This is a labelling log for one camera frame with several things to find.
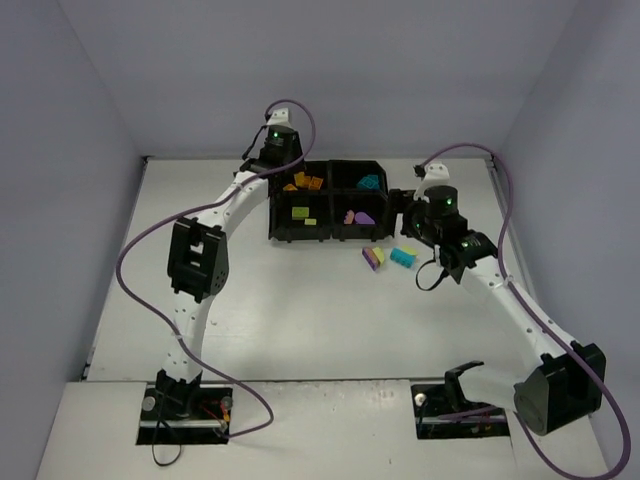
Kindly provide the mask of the teal and lime lego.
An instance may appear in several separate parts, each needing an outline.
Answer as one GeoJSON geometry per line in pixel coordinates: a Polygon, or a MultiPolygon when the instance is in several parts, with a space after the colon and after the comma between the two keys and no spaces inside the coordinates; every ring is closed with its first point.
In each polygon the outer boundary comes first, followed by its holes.
{"type": "Polygon", "coordinates": [[[407,246],[394,247],[391,250],[390,260],[404,268],[411,269],[416,262],[418,252],[407,246]]]}

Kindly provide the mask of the purple rounded lego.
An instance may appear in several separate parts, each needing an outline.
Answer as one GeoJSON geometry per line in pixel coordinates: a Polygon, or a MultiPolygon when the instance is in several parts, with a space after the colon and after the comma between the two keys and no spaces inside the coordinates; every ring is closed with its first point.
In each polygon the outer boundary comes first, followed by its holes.
{"type": "Polygon", "coordinates": [[[366,212],[357,212],[354,216],[354,220],[359,225],[375,225],[376,221],[366,212]]]}

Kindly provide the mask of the purple and lime lego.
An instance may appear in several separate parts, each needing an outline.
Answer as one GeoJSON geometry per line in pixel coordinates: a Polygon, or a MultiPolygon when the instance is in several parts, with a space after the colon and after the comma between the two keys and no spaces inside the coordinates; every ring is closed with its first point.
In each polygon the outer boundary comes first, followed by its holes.
{"type": "Polygon", "coordinates": [[[372,271],[378,271],[385,262],[385,254],[380,247],[364,247],[361,250],[362,256],[372,271]]]}

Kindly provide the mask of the teal two-stud lego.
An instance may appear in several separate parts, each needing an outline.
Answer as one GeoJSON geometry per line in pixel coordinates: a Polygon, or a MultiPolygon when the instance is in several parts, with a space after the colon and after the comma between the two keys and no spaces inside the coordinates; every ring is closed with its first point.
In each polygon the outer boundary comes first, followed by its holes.
{"type": "Polygon", "coordinates": [[[358,189],[371,190],[371,189],[368,189],[368,188],[366,187],[365,178],[366,178],[367,176],[368,176],[368,175],[366,175],[366,176],[362,177],[362,178],[357,182],[357,188],[358,188],[358,189]]]}

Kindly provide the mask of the orange long lego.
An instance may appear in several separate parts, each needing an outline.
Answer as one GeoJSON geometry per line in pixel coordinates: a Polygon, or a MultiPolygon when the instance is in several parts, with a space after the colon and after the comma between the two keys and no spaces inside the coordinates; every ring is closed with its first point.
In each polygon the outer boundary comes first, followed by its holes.
{"type": "Polygon", "coordinates": [[[308,189],[310,178],[311,178],[310,176],[307,176],[304,173],[301,173],[300,175],[296,175],[295,176],[295,185],[299,189],[308,189]]]}

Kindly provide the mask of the purple studded lego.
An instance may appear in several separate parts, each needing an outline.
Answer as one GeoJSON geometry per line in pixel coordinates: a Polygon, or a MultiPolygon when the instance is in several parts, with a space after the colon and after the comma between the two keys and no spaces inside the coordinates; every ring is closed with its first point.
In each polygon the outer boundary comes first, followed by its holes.
{"type": "Polygon", "coordinates": [[[355,212],[353,210],[348,210],[345,213],[343,224],[344,225],[352,225],[355,223],[355,212]]]}

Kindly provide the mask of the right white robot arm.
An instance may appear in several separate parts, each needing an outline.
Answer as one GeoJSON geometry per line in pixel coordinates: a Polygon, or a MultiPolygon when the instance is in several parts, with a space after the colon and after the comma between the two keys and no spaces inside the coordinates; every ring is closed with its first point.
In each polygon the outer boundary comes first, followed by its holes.
{"type": "Polygon", "coordinates": [[[604,353],[559,328],[526,294],[514,293],[517,284],[502,272],[496,245],[459,213],[456,188],[395,190],[391,204],[402,217],[402,235],[433,249],[439,278],[452,279],[484,306],[522,361],[499,369],[472,360],[448,370],[445,391],[456,413],[476,404],[511,410],[543,436],[600,409],[604,353]]]}

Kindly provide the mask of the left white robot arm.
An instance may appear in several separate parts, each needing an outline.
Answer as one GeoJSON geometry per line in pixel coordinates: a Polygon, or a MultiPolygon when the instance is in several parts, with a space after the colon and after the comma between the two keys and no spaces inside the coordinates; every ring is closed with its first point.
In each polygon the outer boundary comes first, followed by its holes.
{"type": "Polygon", "coordinates": [[[185,419],[193,411],[203,373],[197,360],[208,314],[229,277],[228,241],[246,216],[267,199],[269,179],[262,175],[301,155],[296,130],[288,124],[268,126],[259,156],[241,165],[216,205],[174,223],[167,273],[175,294],[172,325],[178,333],[155,382],[158,403],[167,414],[185,419]]]}

